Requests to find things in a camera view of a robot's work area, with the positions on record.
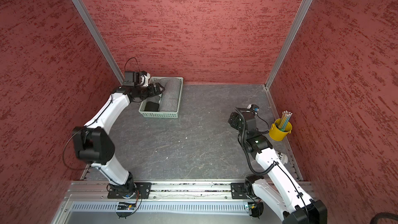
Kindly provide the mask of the black white checkered scarf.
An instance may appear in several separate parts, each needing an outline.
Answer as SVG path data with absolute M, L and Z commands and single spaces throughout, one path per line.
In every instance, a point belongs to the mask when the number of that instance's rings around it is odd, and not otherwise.
M 145 112 L 158 112 L 160 104 L 158 102 L 147 101 L 144 111 Z

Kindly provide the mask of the grey cloth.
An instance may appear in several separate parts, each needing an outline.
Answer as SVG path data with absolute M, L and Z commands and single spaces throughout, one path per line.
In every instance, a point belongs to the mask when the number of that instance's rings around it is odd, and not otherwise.
M 168 77 L 159 80 L 164 87 L 160 101 L 160 112 L 176 112 L 179 104 L 181 81 L 176 77 Z

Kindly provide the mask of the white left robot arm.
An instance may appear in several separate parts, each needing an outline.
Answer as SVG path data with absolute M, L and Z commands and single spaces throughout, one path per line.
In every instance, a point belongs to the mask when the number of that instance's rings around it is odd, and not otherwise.
M 137 197 L 139 190 L 134 183 L 133 175 L 118 161 L 115 145 L 109 132 L 122 113 L 136 98 L 146 100 L 159 96 L 165 88 L 159 84 L 148 86 L 120 86 L 113 90 L 107 103 L 82 127 L 75 127 L 72 140 L 77 159 L 90 164 L 99 170 L 109 181 L 110 189 L 120 197 L 130 199 Z

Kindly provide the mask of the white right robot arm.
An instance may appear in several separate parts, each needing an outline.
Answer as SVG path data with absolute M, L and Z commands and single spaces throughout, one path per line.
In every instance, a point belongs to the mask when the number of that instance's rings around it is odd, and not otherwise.
M 326 206 L 298 184 L 268 138 L 258 131 L 256 112 L 236 108 L 228 123 L 238 131 L 238 142 L 253 173 L 245 182 L 245 195 L 261 199 L 284 224 L 327 223 Z

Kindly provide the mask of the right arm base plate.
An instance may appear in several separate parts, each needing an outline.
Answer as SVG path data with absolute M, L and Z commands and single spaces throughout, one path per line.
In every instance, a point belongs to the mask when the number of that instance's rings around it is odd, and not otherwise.
M 245 183 L 231 183 L 231 196 L 234 200 L 248 199 L 246 195 Z

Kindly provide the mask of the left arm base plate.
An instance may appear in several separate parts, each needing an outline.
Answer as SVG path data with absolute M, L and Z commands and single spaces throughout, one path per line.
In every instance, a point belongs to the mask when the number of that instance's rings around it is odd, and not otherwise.
M 122 189 L 121 186 L 112 184 L 107 185 L 108 199 L 136 199 L 137 197 L 142 199 L 148 199 L 149 193 L 152 187 L 150 182 L 138 182 L 135 183 L 135 188 L 132 190 Z

